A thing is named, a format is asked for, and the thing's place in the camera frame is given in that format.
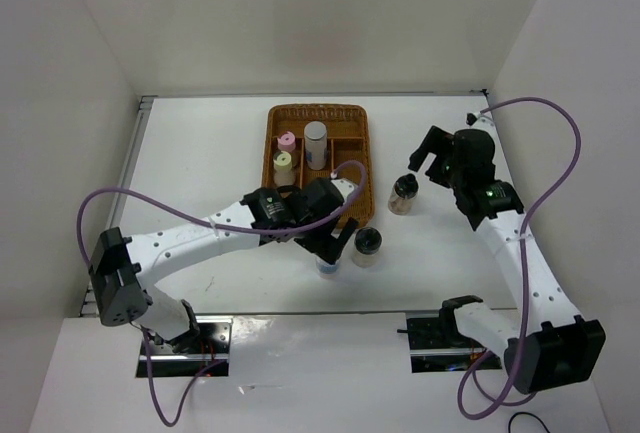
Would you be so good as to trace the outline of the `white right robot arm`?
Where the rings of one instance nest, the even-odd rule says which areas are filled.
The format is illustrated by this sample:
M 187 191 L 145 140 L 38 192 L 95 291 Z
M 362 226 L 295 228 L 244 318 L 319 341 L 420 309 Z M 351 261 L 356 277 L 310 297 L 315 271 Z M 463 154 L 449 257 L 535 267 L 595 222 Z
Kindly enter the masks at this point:
M 513 385 L 532 394 L 588 380 L 605 343 L 597 320 L 587 320 L 564 293 L 527 223 L 515 188 L 496 176 L 494 131 L 484 120 L 447 132 L 431 127 L 410 155 L 416 172 L 452 191 L 458 210 L 487 245 L 521 315 L 519 324 L 481 298 L 448 299 L 439 310 L 438 334 L 450 346 L 467 339 L 499 357 Z

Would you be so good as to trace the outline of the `pink cap spice bottle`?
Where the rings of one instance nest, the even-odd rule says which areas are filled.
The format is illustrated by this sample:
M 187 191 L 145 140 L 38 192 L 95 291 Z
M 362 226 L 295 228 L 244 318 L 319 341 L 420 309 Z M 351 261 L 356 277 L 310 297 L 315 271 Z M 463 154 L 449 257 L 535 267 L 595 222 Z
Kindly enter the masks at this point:
M 299 164 L 300 153 L 297 146 L 297 138 L 291 131 L 286 131 L 277 139 L 277 148 L 279 151 L 287 152 L 292 159 L 292 166 L 296 168 Z

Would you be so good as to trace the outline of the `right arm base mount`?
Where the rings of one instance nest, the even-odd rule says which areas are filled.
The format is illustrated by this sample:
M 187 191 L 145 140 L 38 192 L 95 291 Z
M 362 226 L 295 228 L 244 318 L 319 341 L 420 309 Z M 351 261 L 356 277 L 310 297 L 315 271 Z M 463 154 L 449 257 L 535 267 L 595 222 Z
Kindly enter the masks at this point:
M 407 340 L 414 374 L 464 372 L 485 352 L 474 340 L 447 339 L 437 316 L 407 316 L 396 332 Z

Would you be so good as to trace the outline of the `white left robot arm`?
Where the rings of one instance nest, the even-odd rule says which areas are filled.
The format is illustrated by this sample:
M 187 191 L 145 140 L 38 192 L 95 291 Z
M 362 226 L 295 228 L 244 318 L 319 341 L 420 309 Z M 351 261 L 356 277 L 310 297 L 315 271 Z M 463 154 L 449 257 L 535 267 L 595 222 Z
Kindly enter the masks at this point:
M 130 322 L 150 331 L 176 353 L 193 349 L 202 333 L 191 305 L 158 288 L 188 267 L 272 242 L 294 241 L 329 265 L 340 258 L 358 222 L 333 234 L 360 189 L 332 176 L 304 188 L 259 188 L 206 219 L 126 237 L 117 227 L 101 233 L 88 273 L 102 325 Z

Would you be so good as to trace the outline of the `black cap clear bottle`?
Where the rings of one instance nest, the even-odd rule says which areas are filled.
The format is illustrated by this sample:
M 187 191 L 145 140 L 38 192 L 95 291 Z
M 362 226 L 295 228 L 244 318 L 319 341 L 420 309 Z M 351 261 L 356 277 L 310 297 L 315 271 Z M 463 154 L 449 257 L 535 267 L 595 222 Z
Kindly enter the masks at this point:
M 419 185 L 413 173 L 399 177 L 392 187 L 388 201 L 389 210 L 396 215 L 408 214 L 418 194 L 418 190 Z
M 382 245 L 381 233 L 373 227 L 359 229 L 354 237 L 352 261 L 360 268 L 373 266 Z

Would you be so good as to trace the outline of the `yellow cap spice bottle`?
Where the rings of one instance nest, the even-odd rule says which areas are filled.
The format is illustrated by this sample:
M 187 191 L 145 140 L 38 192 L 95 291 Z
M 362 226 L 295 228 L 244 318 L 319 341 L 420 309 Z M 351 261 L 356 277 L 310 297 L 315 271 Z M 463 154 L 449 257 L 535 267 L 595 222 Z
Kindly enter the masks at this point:
M 273 181 L 277 187 L 295 183 L 293 159 L 289 152 L 278 150 L 273 157 Z

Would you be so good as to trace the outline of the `silver lid blue label jar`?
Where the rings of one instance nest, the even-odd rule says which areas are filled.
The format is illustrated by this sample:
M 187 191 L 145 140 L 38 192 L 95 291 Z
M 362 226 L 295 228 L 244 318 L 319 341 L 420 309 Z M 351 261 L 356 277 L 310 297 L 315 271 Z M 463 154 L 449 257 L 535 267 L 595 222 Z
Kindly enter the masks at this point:
M 311 170 L 323 169 L 327 163 L 327 127 L 320 121 L 309 122 L 304 128 L 305 159 Z

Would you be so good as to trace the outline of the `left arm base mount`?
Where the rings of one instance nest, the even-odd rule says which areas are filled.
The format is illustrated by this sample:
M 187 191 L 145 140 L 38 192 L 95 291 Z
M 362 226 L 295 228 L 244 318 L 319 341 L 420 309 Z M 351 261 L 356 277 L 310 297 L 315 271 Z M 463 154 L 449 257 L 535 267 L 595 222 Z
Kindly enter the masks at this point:
M 142 342 L 136 369 L 137 378 L 147 378 L 146 349 L 149 349 L 154 378 L 191 378 L 203 369 L 205 377 L 227 377 L 230 367 L 230 316 L 201 315 L 197 317 L 200 333 L 187 346 L 175 350 L 154 332 L 149 342 Z

